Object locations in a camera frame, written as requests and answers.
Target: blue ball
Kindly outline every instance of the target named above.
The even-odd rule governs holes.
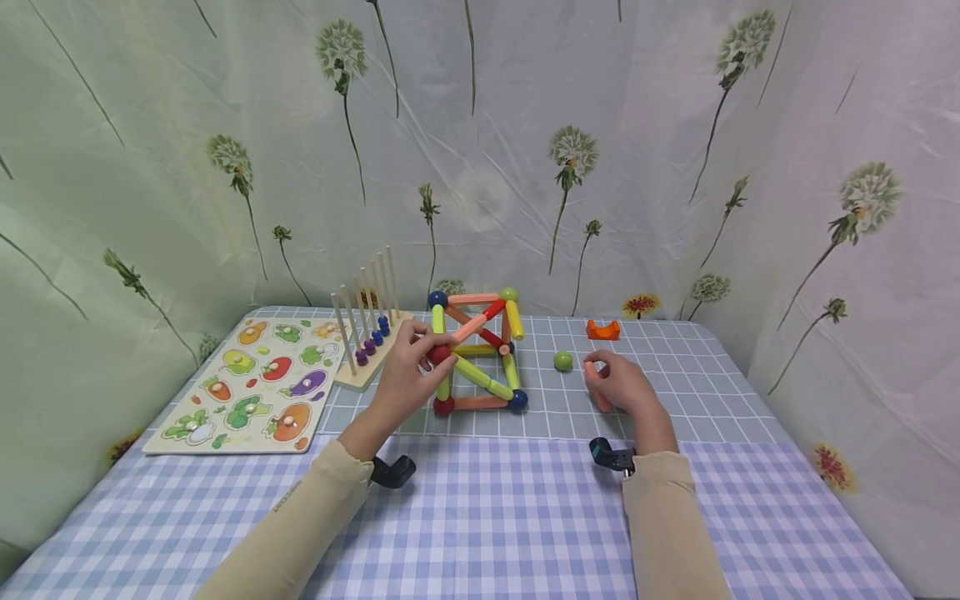
[[[527,407],[527,393],[523,390],[514,390],[514,399],[507,403],[507,406],[515,411],[521,411]]]
[[[446,294],[444,294],[444,292],[442,292],[441,290],[434,290],[433,292],[430,292],[429,296],[426,297],[426,305],[429,306],[430,308],[433,308],[437,304],[439,304],[444,308],[444,310],[446,310],[446,306],[447,306]]]

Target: white backdrop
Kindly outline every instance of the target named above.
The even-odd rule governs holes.
[[[164,315],[197,352],[254,306],[304,303],[275,226],[292,230],[282,248],[313,301],[389,243],[403,304],[422,306],[429,182],[435,285],[514,285],[526,312],[569,315],[582,252],[577,315],[622,315],[636,295],[658,297],[644,318],[699,304],[761,394],[796,350],[769,395],[778,417],[914,593],[960,595],[954,3],[620,4],[622,21],[616,0],[472,0],[474,107],[465,3],[382,0],[397,118],[368,2],[0,0],[7,568],[193,371]],[[317,55],[339,18],[366,54],[366,69],[346,65],[366,206],[342,71],[327,77]],[[595,145],[564,139],[551,155],[568,125]],[[212,164],[217,134],[247,158]],[[124,288],[107,248],[156,306]],[[684,303],[704,274],[718,277]]]

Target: beige sleeve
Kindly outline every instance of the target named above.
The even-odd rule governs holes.
[[[367,497],[373,463],[334,440],[206,580],[196,598],[298,598]]]
[[[730,598],[694,493],[690,463],[676,452],[635,456],[623,483],[637,597]]]

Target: black wrist mount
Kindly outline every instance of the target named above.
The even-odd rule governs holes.
[[[626,471],[628,477],[634,474],[635,448],[613,450],[607,438],[593,438],[590,440],[590,454],[600,467]]]
[[[370,479],[376,485],[391,490],[399,490],[417,472],[417,465],[404,454],[392,465],[387,465],[378,457],[373,457],[373,475]]]

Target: red ball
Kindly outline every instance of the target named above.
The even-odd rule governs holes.
[[[439,398],[433,398],[433,414],[438,417],[448,417],[453,412],[453,396],[441,401]]]
[[[450,346],[434,346],[426,353],[426,359],[434,365],[439,365],[452,353]]]

